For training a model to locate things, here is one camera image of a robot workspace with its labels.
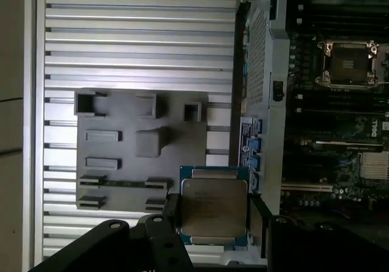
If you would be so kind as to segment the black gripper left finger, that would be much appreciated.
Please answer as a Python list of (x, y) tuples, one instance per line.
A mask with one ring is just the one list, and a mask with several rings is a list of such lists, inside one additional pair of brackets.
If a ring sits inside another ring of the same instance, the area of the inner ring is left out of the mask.
[(179, 194), (170, 194), (160, 214), (143, 216), (134, 227), (102, 222), (50, 256), (33, 271), (193, 271), (176, 232)]

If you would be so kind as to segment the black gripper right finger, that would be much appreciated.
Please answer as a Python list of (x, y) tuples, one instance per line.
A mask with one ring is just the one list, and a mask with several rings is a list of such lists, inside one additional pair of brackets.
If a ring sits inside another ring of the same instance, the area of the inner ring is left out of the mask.
[(388, 250), (333, 223), (306, 228), (273, 215), (259, 194), (248, 196), (261, 219), (261, 252), (268, 271), (388, 271)]

